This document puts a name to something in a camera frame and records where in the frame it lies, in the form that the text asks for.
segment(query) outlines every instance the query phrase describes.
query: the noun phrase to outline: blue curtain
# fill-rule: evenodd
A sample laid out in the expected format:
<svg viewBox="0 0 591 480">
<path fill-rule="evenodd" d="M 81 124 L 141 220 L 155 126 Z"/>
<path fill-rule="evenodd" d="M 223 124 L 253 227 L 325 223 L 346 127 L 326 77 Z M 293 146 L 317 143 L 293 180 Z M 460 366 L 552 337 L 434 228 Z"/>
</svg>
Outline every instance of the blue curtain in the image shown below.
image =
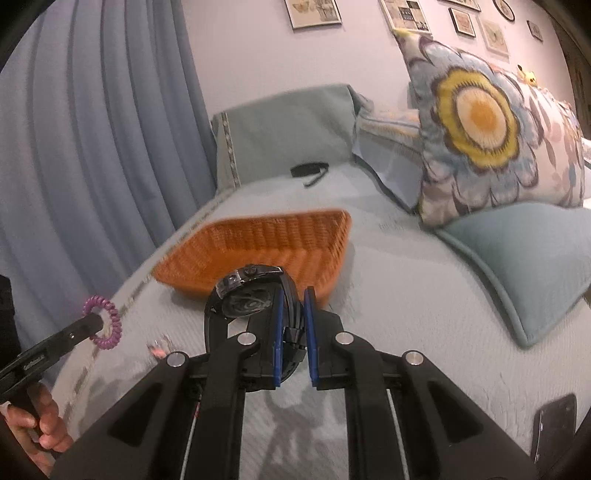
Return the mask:
<svg viewBox="0 0 591 480">
<path fill-rule="evenodd" d="M 57 0 L 0 73 L 0 273 L 29 347 L 215 193 L 180 0 Z"/>
</svg>

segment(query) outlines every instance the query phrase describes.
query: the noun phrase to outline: wall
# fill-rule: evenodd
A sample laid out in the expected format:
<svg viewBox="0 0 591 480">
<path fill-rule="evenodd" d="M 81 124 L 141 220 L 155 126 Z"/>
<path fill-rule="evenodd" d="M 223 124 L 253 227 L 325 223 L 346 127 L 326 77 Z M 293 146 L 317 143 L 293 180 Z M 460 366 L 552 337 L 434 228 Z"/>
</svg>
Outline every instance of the wall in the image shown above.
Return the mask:
<svg viewBox="0 0 591 480">
<path fill-rule="evenodd" d="M 508 0 L 516 22 L 504 20 L 492 0 L 471 13 L 477 39 L 459 37 L 451 4 L 421 0 L 434 38 L 472 51 L 515 71 L 535 71 L 541 86 L 574 105 L 569 73 L 550 17 L 531 0 Z M 210 116 L 228 107 L 284 90 L 349 83 L 389 108 L 407 106 L 408 73 L 378 0 L 337 0 L 342 26 L 294 32 L 284 0 L 183 0 L 195 67 Z M 481 15 L 501 24 L 511 58 L 489 52 L 477 22 Z M 526 20 L 540 27 L 534 39 Z"/>
</svg>

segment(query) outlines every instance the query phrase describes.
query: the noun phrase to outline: finger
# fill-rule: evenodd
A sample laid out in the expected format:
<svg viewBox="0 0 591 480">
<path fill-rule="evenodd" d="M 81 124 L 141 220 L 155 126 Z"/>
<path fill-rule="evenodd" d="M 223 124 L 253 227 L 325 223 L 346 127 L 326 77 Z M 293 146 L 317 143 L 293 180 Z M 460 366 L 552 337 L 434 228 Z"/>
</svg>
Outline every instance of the finger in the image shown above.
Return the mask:
<svg viewBox="0 0 591 480">
<path fill-rule="evenodd" d="M 21 408 L 9 405 L 6 415 L 6 422 L 10 427 L 20 427 L 24 429 L 33 429 L 37 425 L 35 417 Z"/>
<path fill-rule="evenodd" d="M 53 461 L 49 458 L 48 454 L 38 450 L 34 455 L 29 455 L 29 458 L 39 467 L 41 472 L 49 476 L 51 470 L 53 470 Z"/>
<path fill-rule="evenodd" d="M 38 395 L 38 397 L 37 397 L 38 402 L 41 405 L 44 405 L 44 406 L 50 405 L 51 402 L 53 401 L 53 397 L 51 396 L 51 393 L 49 392 L 47 387 L 43 384 L 39 384 L 37 395 Z"/>
<path fill-rule="evenodd" d="M 31 402 L 33 403 L 33 406 L 35 407 L 35 410 L 37 410 L 38 412 L 43 407 L 43 405 L 40 402 L 42 387 L 43 387 L 43 385 L 40 384 L 39 382 L 33 383 L 32 385 L 29 385 L 27 387 L 27 395 L 31 399 Z"/>
<path fill-rule="evenodd" d="M 22 447 L 22 449 L 25 450 L 27 455 L 31 456 L 31 455 L 35 455 L 37 452 L 39 452 L 39 449 L 36 447 L 36 445 L 31 440 L 31 437 L 29 436 L 28 431 L 26 431 L 25 429 L 22 429 L 20 427 L 9 427 L 9 428 L 10 428 L 10 431 L 12 432 L 12 434 L 14 435 L 14 437 L 16 438 L 17 442 Z"/>
<path fill-rule="evenodd" d="M 63 421 L 59 421 L 51 435 L 41 435 L 39 443 L 43 448 L 53 450 L 67 435 L 66 424 Z"/>
<path fill-rule="evenodd" d="M 73 443 L 74 443 L 74 440 L 72 439 L 72 437 L 70 437 L 69 435 L 66 435 L 66 438 L 64 438 L 60 443 L 58 443 L 55 447 L 53 447 L 53 449 L 56 452 L 63 453 L 68 448 L 70 448 Z"/>
<path fill-rule="evenodd" d="M 52 435 L 60 420 L 57 404 L 52 401 L 50 405 L 44 406 L 40 417 L 39 428 L 46 435 Z"/>
</svg>

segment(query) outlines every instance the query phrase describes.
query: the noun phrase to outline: light blue pillow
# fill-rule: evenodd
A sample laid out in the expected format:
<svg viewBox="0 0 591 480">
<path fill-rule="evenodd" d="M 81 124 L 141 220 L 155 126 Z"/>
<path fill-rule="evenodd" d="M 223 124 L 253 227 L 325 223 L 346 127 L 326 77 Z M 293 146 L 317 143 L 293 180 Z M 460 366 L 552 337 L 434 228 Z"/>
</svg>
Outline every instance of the light blue pillow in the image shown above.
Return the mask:
<svg viewBox="0 0 591 480">
<path fill-rule="evenodd" d="M 583 160 L 585 161 L 585 200 L 591 198 L 591 140 L 582 139 Z"/>
<path fill-rule="evenodd" d="M 418 203 L 423 179 L 420 130 L 418 110 L 362 108 L 355 123 L 354 155 L 409 213 Z"/>
<path fill-rule="evenodd" d="M 591 210 L 516 203 L 435 234 L 484 273 L 523 348 L 542 340 L 591 286 Z"/>
</svg>

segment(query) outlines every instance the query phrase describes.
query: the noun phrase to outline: wristwatch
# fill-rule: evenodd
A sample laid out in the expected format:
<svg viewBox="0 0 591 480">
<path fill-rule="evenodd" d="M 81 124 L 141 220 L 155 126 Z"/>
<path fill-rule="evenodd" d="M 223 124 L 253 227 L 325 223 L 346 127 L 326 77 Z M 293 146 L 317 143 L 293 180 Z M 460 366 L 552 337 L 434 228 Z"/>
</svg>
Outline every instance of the wristwatch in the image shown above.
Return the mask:
<svg viewBox="0 0 591 480">
<path fill-rule="evenodd" d="M 296 284 L 283 268 L 249 264 L 219 280 L 205 305 L 204 334 L 206 350 L 215 350 L 228 338 L 230 322 L 272 307 L 274 284 L 278 283 L 284 296 L 283 382 L 306 356 L 302 306 Z"/>
</svg>

